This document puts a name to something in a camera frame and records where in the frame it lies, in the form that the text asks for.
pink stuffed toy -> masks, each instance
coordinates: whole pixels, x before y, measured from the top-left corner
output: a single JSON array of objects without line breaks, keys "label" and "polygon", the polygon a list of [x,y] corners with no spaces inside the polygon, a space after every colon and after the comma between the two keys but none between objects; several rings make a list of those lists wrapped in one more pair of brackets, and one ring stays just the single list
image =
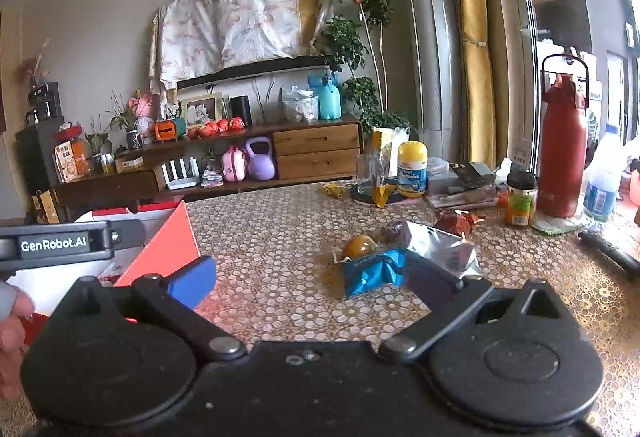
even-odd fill
[{"label": "pink stuffed toy", "polygon": [[129,108],[134,110],[136,114],[136,127],[138,134],[144,144],[149,144],[156,138],[154,126],[156,122],[151,119],[154,115],[154,96],[153,94],[144,94],[141,96],[139,90],[135,91],[134,97],[129,99]]}]

wooden drawer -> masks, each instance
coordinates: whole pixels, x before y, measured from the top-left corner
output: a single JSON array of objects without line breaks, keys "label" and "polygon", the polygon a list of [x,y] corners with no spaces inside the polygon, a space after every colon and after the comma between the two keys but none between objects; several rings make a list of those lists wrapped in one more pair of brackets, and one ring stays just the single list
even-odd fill
[{"label": "wooden drawer", "polygon": [[60,206],[119,204],[158,194],[156,175],[151,170],[97,176],[60,184],[55,188]]},{"label": "wooden drawer", "polygon": [[330,178],[331,175],[340,174],[356,175],[356,157],[358,155],[360,155],[360,148],[284,155],[276,159],[278,177],[280,179],[297,179],[303,177]]},{"label": "wooden drawer", "polygon": [[276,156],[360,148],[357,124],[274,132]]}]

turquoise water jug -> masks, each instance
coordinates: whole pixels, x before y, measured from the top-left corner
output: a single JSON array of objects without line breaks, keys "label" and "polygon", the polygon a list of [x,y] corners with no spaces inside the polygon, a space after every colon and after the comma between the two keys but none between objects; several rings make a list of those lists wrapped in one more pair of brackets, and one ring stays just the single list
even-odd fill
[{"label": "turquoise water jug", "polygon": [[327,76],[322,77],[322,87],[318,90],[320,104],[320,119],[340,119],[340,91]]}]

open cardboard box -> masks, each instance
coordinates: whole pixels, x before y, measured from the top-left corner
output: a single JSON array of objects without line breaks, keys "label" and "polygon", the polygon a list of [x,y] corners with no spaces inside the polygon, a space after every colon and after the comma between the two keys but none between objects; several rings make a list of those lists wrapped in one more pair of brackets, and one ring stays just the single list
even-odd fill
[{"label": "open cardboard box", "polygon": [[138,213],[130,213],[125,208],[90,211],[76,222],[129,219],[138,219],[145,225],[146,240],[143,245],[116,250],[112,260],[25,269],[8,280],[26,291],[35,303],[34,322],[24,324],[28,340],[39,331],[81,276],[100,277],[105,285],[125,286],[147,273],[168,276],[200,256],[184,202],[140,206]]}]

floral tablecloth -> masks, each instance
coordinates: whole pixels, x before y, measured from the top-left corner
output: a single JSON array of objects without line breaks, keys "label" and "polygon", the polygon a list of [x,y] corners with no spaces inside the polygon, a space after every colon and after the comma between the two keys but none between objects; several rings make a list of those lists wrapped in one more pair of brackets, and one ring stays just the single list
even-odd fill
[{"label": "floral tablecloth", "polygon": [[[428,313],[407,289],[383,287],[345,300],[330,257],[352,235],[397,219],[433,223],[421,200],[379,210],[304,184],[201,200],[188,210],[201,251],[218,262],[216,287],[197,312],[248,343],[366,339],[378,345]],[[640,228],[631,220],[618,215],[608,231],[640,256]],[[519,287],[529,277],[555,287],[604,362],[604,389],[589,422],[606,436],[638,435],[640,285],[585,252],[575,235],[546,237],[488,218],[471,239],[497,287]],[[10,436],[31,416],[20,401],[0,404],[0,417]]]}]

